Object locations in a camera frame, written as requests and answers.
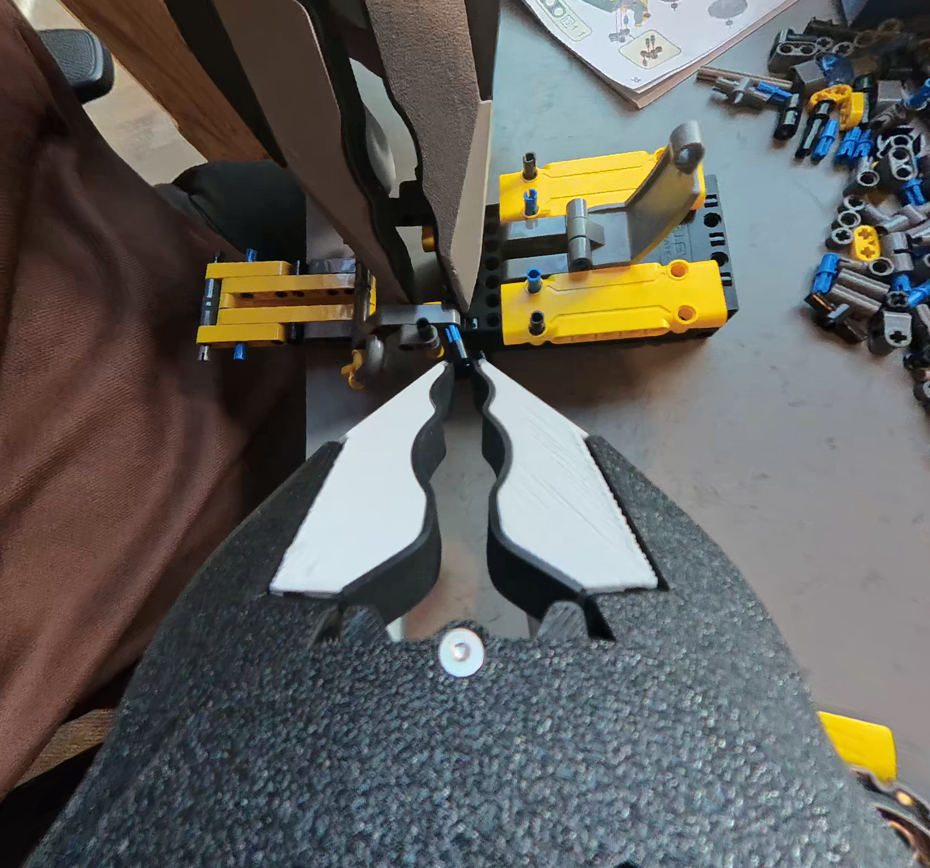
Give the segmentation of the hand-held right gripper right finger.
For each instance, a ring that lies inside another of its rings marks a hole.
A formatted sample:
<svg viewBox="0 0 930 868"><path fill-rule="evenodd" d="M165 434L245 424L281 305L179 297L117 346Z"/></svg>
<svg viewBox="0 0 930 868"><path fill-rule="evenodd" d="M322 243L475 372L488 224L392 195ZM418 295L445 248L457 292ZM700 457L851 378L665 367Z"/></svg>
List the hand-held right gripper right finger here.
<svg viewBox="0 0 930 868"><path fill-rule="evenodd" d="M474 365L482 455L495 474L486 560L497 591L542 622L576 606L607 626L601 596L652 591L659 575L589 447L589 435L486 360Z"/></svg>

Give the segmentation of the person's brown sweater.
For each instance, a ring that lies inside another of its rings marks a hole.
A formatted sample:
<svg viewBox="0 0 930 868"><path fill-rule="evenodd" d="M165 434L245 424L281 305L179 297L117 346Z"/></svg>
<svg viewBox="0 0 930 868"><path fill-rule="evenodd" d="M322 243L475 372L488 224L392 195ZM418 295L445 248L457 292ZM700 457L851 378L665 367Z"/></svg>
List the person's brown sweater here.
<svg viewBox="0 0 930 868"><path fill-rule="evenodd" d="M295 468L303 361L199 363L237 252L110 147L2 0L1 787L128 670Z"/></svg>

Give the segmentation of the yellow black brick vehicle model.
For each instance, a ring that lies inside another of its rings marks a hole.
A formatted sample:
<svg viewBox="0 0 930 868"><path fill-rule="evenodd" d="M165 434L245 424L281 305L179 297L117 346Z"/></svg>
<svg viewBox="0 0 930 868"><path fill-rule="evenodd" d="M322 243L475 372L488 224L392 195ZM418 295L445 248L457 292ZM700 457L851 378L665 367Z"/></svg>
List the yellow black brick vehicle model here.
<svg viewBox="0 0 930 868"><path fill-rule="evenodd" d="M498 179L485 209L471 306L450 298L389 304L355 261L303 273L291 263L220 257L205 271L196 331L199 358L229 349L346 338L342 368L362 389L387 351L447 357L445 327L459 326L474 358L505 348L701 338L737 310L729 261L699 225L720 227L705 146L695 120L655 152L539 164Z"/></svg>

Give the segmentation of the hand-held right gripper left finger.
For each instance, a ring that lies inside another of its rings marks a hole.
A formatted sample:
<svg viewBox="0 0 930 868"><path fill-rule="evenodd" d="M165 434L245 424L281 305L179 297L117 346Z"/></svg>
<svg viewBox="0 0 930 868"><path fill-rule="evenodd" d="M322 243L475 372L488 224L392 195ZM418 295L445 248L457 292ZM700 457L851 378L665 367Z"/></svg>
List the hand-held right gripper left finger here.
<svg viewBox="0 0 930 868"><path fill-rule="evenodd" d="M367 606L392 624L430 593L441 563L432 481L455 383L439 363L343 436L271 594Z"/></svg>

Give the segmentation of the wooden board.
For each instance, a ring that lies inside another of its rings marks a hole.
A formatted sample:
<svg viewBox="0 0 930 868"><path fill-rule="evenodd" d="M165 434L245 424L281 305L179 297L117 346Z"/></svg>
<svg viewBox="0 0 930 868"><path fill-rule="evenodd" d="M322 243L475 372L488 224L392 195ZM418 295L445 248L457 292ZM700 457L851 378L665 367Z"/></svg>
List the wooden board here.
<svg viewBox="0 0 930 868"><path fill-rule="evenodd" d="M106 43L197 153L209 160L270 157L182 39L163 0L55 1Z"/></svg>

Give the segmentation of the grey desk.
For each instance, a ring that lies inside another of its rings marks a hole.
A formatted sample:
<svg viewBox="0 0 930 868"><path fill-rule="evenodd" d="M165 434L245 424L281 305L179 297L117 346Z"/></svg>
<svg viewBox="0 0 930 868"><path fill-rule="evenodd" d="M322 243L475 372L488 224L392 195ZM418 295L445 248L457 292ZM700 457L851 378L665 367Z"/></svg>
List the grey desk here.
<svg viewBox="0 0 930 868"><path fill-rule="evenodd" d="M884 724L928 795L928 416L899 356L803 304L843 176L798 165L774 119L682 82L630 107L504 0L489 195L544 161L657 148L695 119L718 178L739 310L705 341L508 350L494 363L604 437L680 504L761 596L819 709Z"/></svg>

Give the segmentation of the pile of blue grey brick parts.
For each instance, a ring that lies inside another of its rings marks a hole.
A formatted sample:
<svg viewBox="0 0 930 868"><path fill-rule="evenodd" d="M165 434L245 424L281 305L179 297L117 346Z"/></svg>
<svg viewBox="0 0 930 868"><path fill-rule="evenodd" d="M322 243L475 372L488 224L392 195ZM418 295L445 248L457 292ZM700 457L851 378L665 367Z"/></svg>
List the pile of blue grey brick parts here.
<svg viewBox="0 0 930 868"><path fill-rule="evenodd" d="M696 72L722 106L771 110L795 165L845 177L805 297L820 329L874 356L901 354L929 409L928 21L854 29L812 19L779 32L766 72Z"/></svg>

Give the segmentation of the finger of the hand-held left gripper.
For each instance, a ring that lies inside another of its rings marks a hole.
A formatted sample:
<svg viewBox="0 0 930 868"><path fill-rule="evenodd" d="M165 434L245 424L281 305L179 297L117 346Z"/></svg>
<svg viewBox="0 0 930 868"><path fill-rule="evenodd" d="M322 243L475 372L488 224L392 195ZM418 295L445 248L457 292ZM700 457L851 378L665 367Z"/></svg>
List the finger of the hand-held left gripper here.
<svg viewBox="0 0 930 868"><path fill-rule="evenodd" d="M365 0L390 93L415 134L436 252L459 307L479 276L492 102L483 99L465 0Z"/></svg>
<svg viewBox="0 0 930 868"><path fill-rule="evenodd" d="M351 166L342 113L310 15L297 0L212 0L285 164L374 275L378 298L409 303L410 258L393 267Z"/></svg>

